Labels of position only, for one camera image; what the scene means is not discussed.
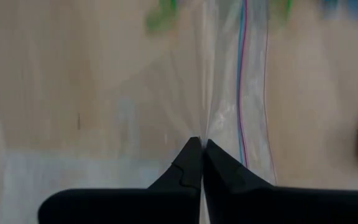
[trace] plastic sheet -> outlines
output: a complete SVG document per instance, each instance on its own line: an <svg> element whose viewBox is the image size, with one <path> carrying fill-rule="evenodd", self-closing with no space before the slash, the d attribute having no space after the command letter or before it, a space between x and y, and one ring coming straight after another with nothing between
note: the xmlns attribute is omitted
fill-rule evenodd
<svg viewBox="0 0 358 224"><path fill-rule="evenodd" d="M242 1L183 1L175 27L151 37L144 18L155 4L0 0L0 223L35 223L63 189L147 187L192 136L240 159ZM251 170L273 182L266 1L247 11L242 122Z"/></svg>
<svg viewBox="0 0 358 224"><path fill-rule="evenodd" d="M213 102L208 137L241 160L237 125L237 51L242 1L219 1L218 38L216 41ZM242 125L246 142L248 168L275 183L264 105L265 59L267 50L268 1L246 1L246 44L240 88ZM234 13L237 21L233 22Z"/></svg>

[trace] plastic bag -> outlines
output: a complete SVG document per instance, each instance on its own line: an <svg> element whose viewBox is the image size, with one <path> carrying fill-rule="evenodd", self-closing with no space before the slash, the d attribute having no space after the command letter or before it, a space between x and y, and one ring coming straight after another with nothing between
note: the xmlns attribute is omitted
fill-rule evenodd
<svg viewBox="0 0 358 224"><path fill-rule="evenodd" d="M250 168L270 180L258 114L266 2L249 2L244 126ZM175 27L150 37L154 4L0 0L0 223L35 223L64 189L147 187L192 136L239 158L241 1L184 1Z"/></svg>

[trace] green object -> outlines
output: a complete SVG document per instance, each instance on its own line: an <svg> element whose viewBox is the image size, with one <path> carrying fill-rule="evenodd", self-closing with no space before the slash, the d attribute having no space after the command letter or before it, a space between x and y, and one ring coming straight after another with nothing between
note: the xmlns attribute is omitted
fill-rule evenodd
<svg viewBox="0 0 358 224"><path fill-rule="evenodd" d="M287 20L290 17L291 7L292 7L292 0L287 0L287 4L285 6L285 20Z"/></svg>
<svg viewBox="0 0 358 224"><path fill-rule="evenodd" d="M159 0L158 7L151 10L146 17L147 31L155 33L172 27L177 17L176 0Z"/></svg>

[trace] clear plastic bag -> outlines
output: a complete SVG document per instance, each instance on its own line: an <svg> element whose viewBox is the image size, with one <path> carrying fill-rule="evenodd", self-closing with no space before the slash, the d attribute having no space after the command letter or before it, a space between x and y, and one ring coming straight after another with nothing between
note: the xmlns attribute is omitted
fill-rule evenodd
<svg viewBox="0 0 358 224"><path fill-rule="evenodd" d="M244 126L251 170L272 181L261 158L266 2L249 2ZM0 223L35 223L59 190L147 187L192 136L239 159L241 1L184 1L175 26L151 37L154 4L0 0Z"/></svg>

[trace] wooden surface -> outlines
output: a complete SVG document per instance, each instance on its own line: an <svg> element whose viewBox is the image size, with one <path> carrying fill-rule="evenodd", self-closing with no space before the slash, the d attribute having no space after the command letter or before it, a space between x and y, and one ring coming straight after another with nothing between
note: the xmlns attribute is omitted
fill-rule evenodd
<svg viewBox="0 0 358 224"><path fill-rule="evenodd" d="M0 0L0 223L63 189L146 187L200 135L199 2L149 36L154 0Z"/></svg>
<svg viewBox="0 0 358 224"><path fill-rule="evenodd" d="M278 185L358 189L358 21L294 1L269 30L267 119Z"/></svg>
<svg viewBox="0 0 358 224"><path fill-rule="evenodd" d="M0 0L0 223L33 223L64 188L147 186L202 133L210 99L198 74L213 63L199 47L214 39L199 41L206 24L192 21L210 18L185 11L149 38L155 2ZM286 26L269 30L267 60L278 184L358 189L358 22L295 1Z"/></svg>

